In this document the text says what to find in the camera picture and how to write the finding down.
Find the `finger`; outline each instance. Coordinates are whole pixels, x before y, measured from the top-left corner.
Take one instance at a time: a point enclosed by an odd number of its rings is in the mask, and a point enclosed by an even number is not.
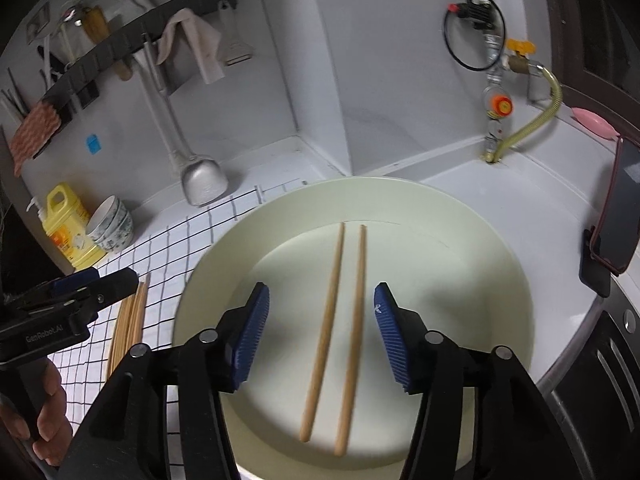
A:
[[[66,392],[64,388],[50,396],[38,416],[38,431],[44,440],[51,440],[66,420]]]
[[[15,438],[26,440],[29,437],[29,427],[24,419],[5,404],[0,404],[0,420],[4,422],[9,433]]]
[[[60,372],[56,368],[56,365],[53,364],[49,359],[47,359],[47,367],[44,370],[44,375],[42,377],[42,384],[44,386],[44,391],[47,395],[53,395],[62,386],[62,377],[60,376]]]
[[[33,452],[39,459],[46,460],[49,465],[60,465],[69,449],[72,438],[71,424],[65,419],[51,440],[46,442],[40,439],[33,444]]]

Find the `beige towel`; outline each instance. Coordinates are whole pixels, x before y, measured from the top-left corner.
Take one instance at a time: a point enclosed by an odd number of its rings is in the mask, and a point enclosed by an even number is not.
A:
[[[187,37],[189,46],[198,63],[205,84],[225,76],[222,66],[216,59],[222,35],[209,23],[196,16],[191,9],[176,12],[164,28],[158,47],[158,64],[164,63],[171,53],[174,44],[175,27],[180,23]]]

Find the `white plate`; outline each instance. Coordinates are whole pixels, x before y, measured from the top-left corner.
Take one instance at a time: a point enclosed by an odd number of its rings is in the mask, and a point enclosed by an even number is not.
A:
[[[338,223],[348,222],[337,312],[318,415],[308,444],[297,440],[318,344]],[[332,455],[346,371],[358,225],[368,229],[366,322],[350,446]],[[397,479],[419,396],[395,383],[373,316],[372,294],[387,282],[399,306],[460,346],[510,346],[528,366],[529,289],[519,263],[471,209],[427,186],[344,178],[262,206],[211,248],[180,300],[174,344],[215,326],[245,303],[255,282],[271,310],[249,380],[225,396],[236,461],[266,480]],[[459,462],[470,457],[472,397],[465,399]]]

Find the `towel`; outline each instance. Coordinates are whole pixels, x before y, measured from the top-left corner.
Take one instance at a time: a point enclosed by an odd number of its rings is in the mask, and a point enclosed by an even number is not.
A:
[[[60,116],[49,103],[40,101],[33,107],[9,143],[9,150],[14,158],[15,176],[20,176],[24,161],[38,153],[60,124]]]
[[[164,63],[171,53],[178,23],[182,25],[204,83],[208,85],[224,77],[225,73],[216,59],[222,35],[187,8],[176,12],[166,24],[158,47],[158,65]]]

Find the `yellow detergent jug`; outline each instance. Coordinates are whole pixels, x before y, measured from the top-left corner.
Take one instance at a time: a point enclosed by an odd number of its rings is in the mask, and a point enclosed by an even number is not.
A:
[[[62,182],[47,195],[46,216],[40,218],[47,236],[77,269],[96,264],[106,254],[86,236],[91,215],[78,196]]]

